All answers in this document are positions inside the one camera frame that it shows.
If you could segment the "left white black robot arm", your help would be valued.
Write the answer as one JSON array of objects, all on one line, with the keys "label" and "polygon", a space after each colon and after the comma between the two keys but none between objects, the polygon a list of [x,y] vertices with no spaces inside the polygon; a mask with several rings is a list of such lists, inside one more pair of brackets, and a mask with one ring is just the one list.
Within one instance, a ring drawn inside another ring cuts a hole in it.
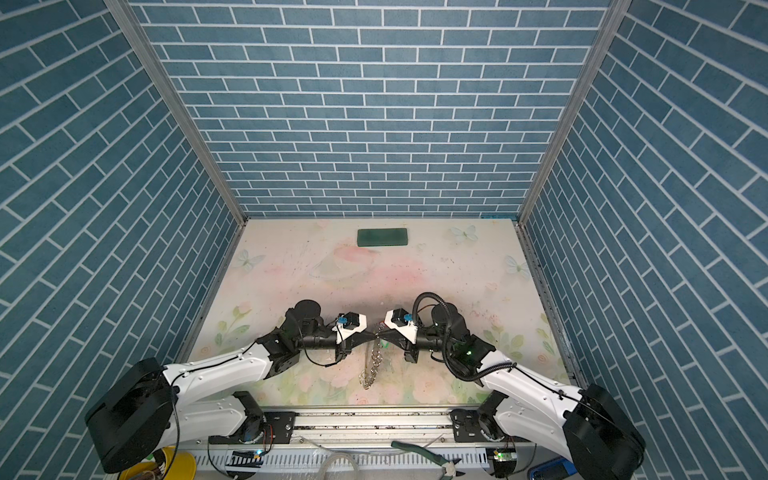
[{"label": "left white black robot arm", "polygon": [[184,440],[184,408],[275,377],[311,350],[331,349],[340,363],[375,338],[365,315],[349,312],[326,325],[320,305],[302,300],[286,311],[280,326],[236,351],[169,365],[154,357],[139,361],[91,406],[84,421],[103,470],[120,473],[155,450]]}]

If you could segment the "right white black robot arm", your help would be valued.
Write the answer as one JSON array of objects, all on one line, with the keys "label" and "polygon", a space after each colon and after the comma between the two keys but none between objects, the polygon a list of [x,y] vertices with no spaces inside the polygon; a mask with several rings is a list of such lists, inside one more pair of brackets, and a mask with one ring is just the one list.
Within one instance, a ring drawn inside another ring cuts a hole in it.
[{"label": "right white black robot arm", "polygon": [[437,352],[458,380],[489,391],[478,421],[489,437],[521,437],[569,460],[585,479],[630,479],[645,460],[646,442],[603,387],[547,378],[472,334],[457,308],[424,292],[410,310],[385,314],[380,336],[415,363]]}]

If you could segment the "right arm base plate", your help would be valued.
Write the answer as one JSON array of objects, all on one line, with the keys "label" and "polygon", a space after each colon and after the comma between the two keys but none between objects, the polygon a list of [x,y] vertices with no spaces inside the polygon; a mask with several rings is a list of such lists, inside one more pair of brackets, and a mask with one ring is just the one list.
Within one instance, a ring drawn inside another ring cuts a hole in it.
[{"label": "right arm base plate", "polygon": [[449,419],[456,443],[532,443],[532,440],[521,436],[512,424],[504,423],[490,411],[479,408],[456,408],[449,412]]}]

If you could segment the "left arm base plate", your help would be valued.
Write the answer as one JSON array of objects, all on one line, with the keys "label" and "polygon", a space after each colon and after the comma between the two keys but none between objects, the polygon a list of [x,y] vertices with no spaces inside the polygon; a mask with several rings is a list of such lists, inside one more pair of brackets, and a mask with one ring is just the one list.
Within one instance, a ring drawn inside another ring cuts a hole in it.
[{"label": "left arm base plate", "polygon": [[208,438],[213,445],[262,445],[288,444],[293,435],[295,412],[266,412],[261,416],[247,416],[230,435],[214,435]]}]

